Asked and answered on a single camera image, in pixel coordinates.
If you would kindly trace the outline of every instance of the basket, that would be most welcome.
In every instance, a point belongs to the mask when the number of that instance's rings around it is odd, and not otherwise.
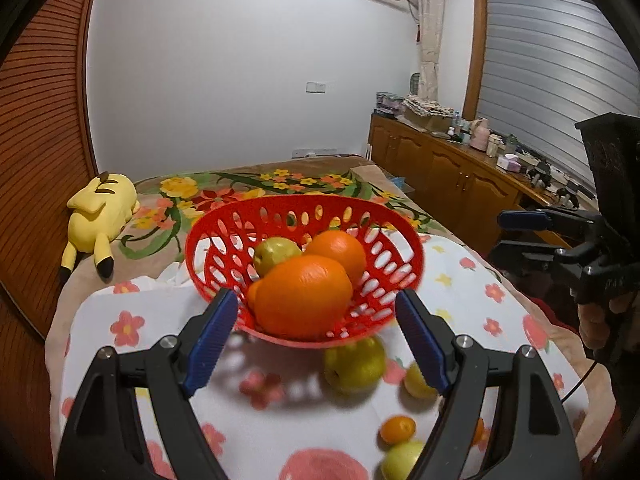
[[[304,248],[328,229],[347,231],[367,255],[366,272],[354,287],[349,313],[334,330],[315,340],[287,340],[261,332],[245,307],[246,290],[258,279],[252,265],[254,247],[279,236]],[[413,251],[407,262],[387,236],[393,229]],[[207,239],[204,267],[196,269],[196,248]],[[294,348],[341,346],[375,334],[394,318],[398,290],[417,288],[424,258],[418,234],[398,213],[375,202],[335,195],[276,195],[227,203],[194,224],[184,254],[191,279],[207,302],[222,287],[238,295],[236,328]]]

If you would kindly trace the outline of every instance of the green fruit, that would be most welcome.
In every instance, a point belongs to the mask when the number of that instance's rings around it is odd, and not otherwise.
[[[406,480],[423,449],[424,442],[420,440],[411,440],[393,446],[380,465],[382,476],[385,480]]]
[[[385,347],[377,337],[367,337],[324,351],[324,378],[343,394],[373,388],[385,369]]]
[[[409,392],[409,395],[416,399],[433,399],[438,397],[438,391],[435,388],[431,388],[424,380],[424,377],[420,373],[418,363],[415,361],[409,366],[404,376],[404,387]]]
[[[264,278],[277,264],[302,255],[302,250],[288,238],[267,238],[255,248],[254,267],[258,276]]]

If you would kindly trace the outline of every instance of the yellow plush toy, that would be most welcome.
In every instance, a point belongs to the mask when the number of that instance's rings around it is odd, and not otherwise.
[[[69,199],[71,213],[68,242],[62,254],[62,282],[71,276],[78,251],[93,253],[95,267],[103,278],[113,273],[109,243],[140,208],[133,183],[124,175],[101,173]]]

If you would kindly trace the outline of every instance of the white wall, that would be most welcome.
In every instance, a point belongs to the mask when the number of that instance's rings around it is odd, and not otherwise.
[[[474,0],[444,0],[438,100],[462,111],[474,35]]]
[[[408,92],[415,23],[389,0],[95,0],[100,170],[132,179],[360,152],[377,91]],[[305,83],[326,83],[306,94]]]

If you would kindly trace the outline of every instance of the window blind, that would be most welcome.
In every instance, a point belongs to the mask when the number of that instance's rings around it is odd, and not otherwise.
[[[478,116],[593,187],[575,123],[638,115],[640,75],[590,0],[487,0]]]

